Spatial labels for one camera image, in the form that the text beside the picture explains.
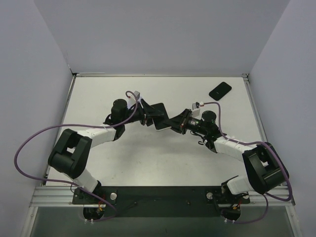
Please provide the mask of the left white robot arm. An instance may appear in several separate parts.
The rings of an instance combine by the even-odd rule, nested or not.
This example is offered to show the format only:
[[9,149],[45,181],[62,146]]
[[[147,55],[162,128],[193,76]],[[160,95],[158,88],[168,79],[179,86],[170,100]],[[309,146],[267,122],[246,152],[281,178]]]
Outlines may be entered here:
[[125,132],[125,123],[139,121],[142,125],[154,124],[158,127],[165,119],[168,116],[163,103],[149,105],[141,99],[129,107],[124,99],[117,99],[104,122],[105,128],[81,131],[65,129],[48,158],[48,165],[84,188],[84,198],[90,203],[96,203],[101,198],[101,190],[98,188],[101,184],[86,169],[90,149],[118,140]]

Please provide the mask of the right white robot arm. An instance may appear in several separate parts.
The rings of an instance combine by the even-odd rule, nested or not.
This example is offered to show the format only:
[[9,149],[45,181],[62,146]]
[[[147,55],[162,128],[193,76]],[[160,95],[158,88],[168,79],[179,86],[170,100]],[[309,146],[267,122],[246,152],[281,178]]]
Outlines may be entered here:
[[236,176],[222,183],[224,192],[236,196],[249,191],[266,194],[286,181],[289,177],[285,168],[281,168],[274,148],[269,143],[244,145],[222,135],[216,124],[217,116],[213,111],[205,111],[201,119],[194,118],[192,111],[185,109],[181,114],[168,119],[165,123],[177,133],[192,134],[202,138],[204,145],[211,151],[233,157],[243,162],[246,174]]

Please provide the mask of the dark smartphone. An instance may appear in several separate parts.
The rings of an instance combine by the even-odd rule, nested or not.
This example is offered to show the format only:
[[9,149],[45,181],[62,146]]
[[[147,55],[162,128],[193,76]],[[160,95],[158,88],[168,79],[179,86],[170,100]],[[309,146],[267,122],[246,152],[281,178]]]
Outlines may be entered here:
[[152,118],[156,131],[170,129],[171,126],[167,123],[169,120],[166,108],[163,103],[153,104],[155,116]]

